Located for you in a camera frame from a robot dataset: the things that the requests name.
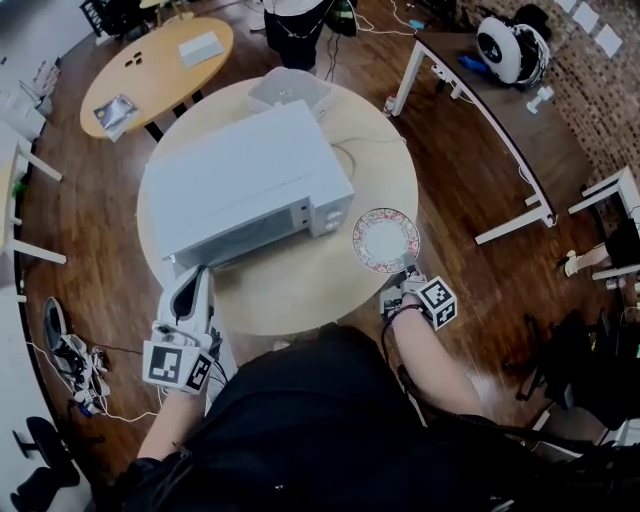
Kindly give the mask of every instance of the paper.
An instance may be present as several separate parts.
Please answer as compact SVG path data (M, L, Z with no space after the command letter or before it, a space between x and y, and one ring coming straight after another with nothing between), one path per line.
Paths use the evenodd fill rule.
M138 117L140 111L129 98L119 94L93 113L111 141L115 142Z
M593 27L596 26L600 16L586 2L582 2L578 10L574 13L573 19L585 30L587 34L591 33Z
M620 48L622 39L618 37L618 34L616 34L609 25L605 25L596 36L596 43L602 46L604 53L611 58L616 51L618 51L618 48Z
M564 12L571 12L573 6L576 5L576 0L556 0L556 3L564 9Z

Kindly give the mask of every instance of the wooden round table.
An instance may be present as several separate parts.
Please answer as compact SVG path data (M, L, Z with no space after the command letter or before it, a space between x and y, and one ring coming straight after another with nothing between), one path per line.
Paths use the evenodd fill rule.
M215 32L224 53L186 68L178 45L209 31ZM144 126L160 140L163 134L154 120L169 109L182 115L186 110L182 102L191 95L199 101L200 88L227 61L232 47L231 27L213 18L175 20L150 32L111 59L93 81L80 109L82 129L92 137L107 138L93 111L124 94L140 110L127 131Z
M246 98L257 81L239 82L198 103L171 126L151 160L251 115ZM351 236L356 221L380 207L395 208L416 218L416 174L397 130L364 98L337 85L333 90L335 103L320 125L327 140L334 144L334 152L355 190L347 219L336 233L319 238L299 233L216 269L215 307L231 331L291 334L319 327L353 311L389 278L388 274L365 267L355 255ZM250 151L252 141L246 143L238 150ZM151 270L166 286L175 274L168 261L160 260L155 248L148 193L153 179L148 168L138 195L138 235Z

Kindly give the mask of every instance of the decorated plate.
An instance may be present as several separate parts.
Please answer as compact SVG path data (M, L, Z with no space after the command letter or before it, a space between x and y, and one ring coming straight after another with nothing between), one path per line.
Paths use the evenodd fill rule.
M403 255L420 251L420 235L398 210L377 208L365 213L353 228L353 250L367 267L384 274L404 270Z

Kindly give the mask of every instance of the sneaker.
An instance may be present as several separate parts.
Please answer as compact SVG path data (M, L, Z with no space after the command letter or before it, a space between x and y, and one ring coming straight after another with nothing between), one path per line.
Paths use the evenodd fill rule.
M567 253L567 261L564 264L564 273L567 277L578 273L578 260L580 258L580 256L576 256L576 251Z
M60 376L74 392L89 389L92 364L87 345L75 334L68 334L62 307L53 297L44 304L43 329L51 362Z

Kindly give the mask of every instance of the black chair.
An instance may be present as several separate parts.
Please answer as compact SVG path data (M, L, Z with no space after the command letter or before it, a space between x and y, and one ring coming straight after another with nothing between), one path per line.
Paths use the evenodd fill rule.
M80 474L71 462L56 429L44 418L27 418L27 428L33 443L27 443L13 431L13 437L22 454L39 452L49 467L40 467L11 494L11 502L18 512L44 512L62 487L75 487Z
M640 414L635 393L640 385L637 327L619 329L603 312L589 326L574 310L560 325L552 326L545 343L535 319L528 316L525 320L532 326L538 349L524 364L503 364L507 371L533 370L518 400L529 400L546 383L545 396L565 409L579 406L588 410L610 430L618 430L624 421Z

